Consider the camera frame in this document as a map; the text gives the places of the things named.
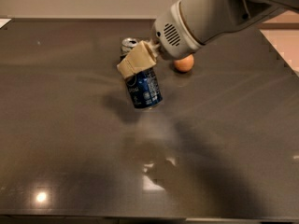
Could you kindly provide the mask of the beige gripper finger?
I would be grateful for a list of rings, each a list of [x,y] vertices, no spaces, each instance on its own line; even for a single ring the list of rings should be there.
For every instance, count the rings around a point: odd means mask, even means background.
[[[140,41],[117,65],[124,79],[152,68],[160,54],[160,44],[151,41]]]

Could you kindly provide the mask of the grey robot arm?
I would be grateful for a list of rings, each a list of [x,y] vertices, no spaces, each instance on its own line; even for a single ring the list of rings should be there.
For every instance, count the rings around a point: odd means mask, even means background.
[[[178,0],[153,23],[148,41],[139,42],[117,65],[127,79],[153,67],[157,58],[185,58],[216,38],[266,21],[299,0]]]

